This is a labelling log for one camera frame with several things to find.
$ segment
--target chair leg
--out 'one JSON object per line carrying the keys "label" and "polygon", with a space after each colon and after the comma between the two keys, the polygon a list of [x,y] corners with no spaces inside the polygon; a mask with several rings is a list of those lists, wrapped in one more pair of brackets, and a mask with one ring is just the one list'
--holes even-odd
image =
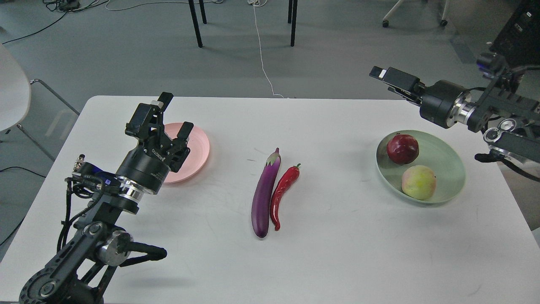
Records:
{"label": "chair leg", "polygon": [[293,0],[289,0],[289,14],[288,14],[288,17],[287,17],[287,23],[291,23],[292,13],[293,13]]}
{"label": "chair leg", "polygon": [[201,8],[202,22],[206,24],[206,12],[204,10],[204,0],[199,0],[199,6]]}
{"label": "chair leg", "polygon": [[40,145],[27,131],[23,128],[21,124],[17,124],[17,128],[23,132],[24,135],[26,135],[45,155],[50,158],[53,162],[56,160],[54,156],[52,156],[45,148],[43,148],[42,145]]}
{"label": "chair leg", "polygon": [[441,17],[441,20],[446,20],[446,15],[448,13],[448,6],[449,6],[449,3],[450,0],[446,0],[446,2],[444,3],[444,10],[442,11],[442,17]]}
{"label": "chair leg", "polygon": [[32,81],[30,81],[30,85],[34,84],[34,83],[40,83],[42,86],[44,86],[47,90],[49,90],[49,92],[51,92],[53,95],[56,96],[56,98],[58,98],[61,102],[63,102],[68,108],[70,108],[75,114],[77,114],[77,116],[80,115],[79,111],[77,111],[74,107],[72,107],[65,99],[63,99],[58,93],[56,93],[50,86],[48,86],[44,81],[42,81],[41,79],[34,79]]}
{"label": "chair leg", "polygon": [[197,37],[197,45],[202,48],[203,41],[201,40],[201,32],[199,31],[199,22],[197,21],[197,13],[195,12],[195,3],[193,0],[188,0],[190,4],[191,18],[193,19],[193,27],[195,28],[195,36]]}
{"label": "chair leg", "polygon": [[294,39],[296,37],[296,9],[298,8],[298,0],[293,0],[293,13],[292,13],[292,27],[291,27],[291,46],[294,46]]}
{"label": "chair leg", "polygon": [[386,15],[384,16],[384,18],[382,19],[383,22],[384,21],[388,21],[388,18],[390,18],[390,16],[392,16],[394,14],[394,12],[397,10],[398,7],[401,6],[401,4],[403,3],[403,1],[405,0],[399,0],[397,1],[396,4],[394,4],[394,6],[390,9],[390,11],[388,13],[386,13]]}

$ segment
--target black chair leg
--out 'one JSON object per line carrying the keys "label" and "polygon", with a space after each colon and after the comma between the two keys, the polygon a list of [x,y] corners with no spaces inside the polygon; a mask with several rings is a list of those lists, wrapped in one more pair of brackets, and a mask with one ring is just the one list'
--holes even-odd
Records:
{"label": "black chair leg", "polygon": [[193,27],[195,28],[195,35],[197,36],[197,45],[202,48],[203,41],[201,40],[201,33],[199,31],[199,22],[197,21],[197,13],[195,12],[195,3],[193,0],[188,0],[190,4],[191,18],[193,19]]}
{"label": "black chair leg", "polygon": [[287,17],[287,23],[291,23],[291,14],[293,12],[293,0],[289,0],[289,14]]}
{"label": "black chair leg", "polygon": [[294,46],[294,38],[296,34],[296,9],[298,8],[298,0],[293,1],[293,18],[292,18],[292,28],[291,28],[291,46]]}
{"label": "black chair leg", "polygon": [[199,6],[201,7],[202,22],[206,24],[206,12],[204,11],[204,0],[199,0]]}

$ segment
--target apple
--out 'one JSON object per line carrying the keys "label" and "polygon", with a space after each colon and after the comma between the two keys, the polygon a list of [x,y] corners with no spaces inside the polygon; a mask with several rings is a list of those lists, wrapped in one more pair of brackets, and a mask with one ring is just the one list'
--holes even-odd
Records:
{"label": "apple", "polygon": [[418,141],[408,134],[397,134],[386,145],[386,153],[396,164],[412,163],[420,153]]}
{"label": "apple", "polygon": [[437,178],[433,170],[427,166],[412,166],[401,176],[403,193],[417,200],[427,200],[435,193]]}

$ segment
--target plate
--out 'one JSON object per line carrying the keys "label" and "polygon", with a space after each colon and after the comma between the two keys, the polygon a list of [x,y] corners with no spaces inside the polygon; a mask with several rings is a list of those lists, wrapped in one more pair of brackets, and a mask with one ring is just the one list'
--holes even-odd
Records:
{"label": "plate", "polygon": [[[175,122],[165,125],[165,133],[170,138],[176,138],[178,131],[182,127],[183,123]],[[187,156],[184,164],[177,173],[169,172],[165,178],[164,183],[176,183],[186,179],[189,179],[195,175],[206,163],[208,155],[210,154],[210,141],[208,136],[201,128],[196,125],[191,130],[187,147],[190,149],[190,154]]]}
{"label": "plate", "polygon": [[[398,165],[390,160],[386,145],[396,134],[409,134],[418,141],[418,157],[410,164]],[[377,168],[390,188],[400,196],[419,203],[447,202],[461,192],[465,185],[465,167],[459,155],[440,138],[416,130],[396,131],[385,136],[377,147]],[[418,164],[428,166],[437,177],[433,196],[425,201],[414,199],[401,190],[403,172]]]}

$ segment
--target green bowl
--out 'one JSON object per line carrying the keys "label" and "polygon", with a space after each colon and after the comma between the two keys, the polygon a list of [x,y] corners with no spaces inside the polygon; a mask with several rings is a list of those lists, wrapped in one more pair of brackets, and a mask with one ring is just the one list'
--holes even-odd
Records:
{"label": "green bowl", "polygon": [[[409,134],[418,141],[420,153],[410,164],[399,165],[388,157],[386,145],[396,134]],[[408,168],[424,165],[433,170],[437,177],[437,188],[433,196],[425,201],[417,200],[401,190],[401,176]],[[458,195],[465,185],[465,167],[459,155],[447,143],[431,134],[416,130],[403,130],[388,134],[377,147],[377,168],[390,188],[400,196],[418,203],[444,203]]]}

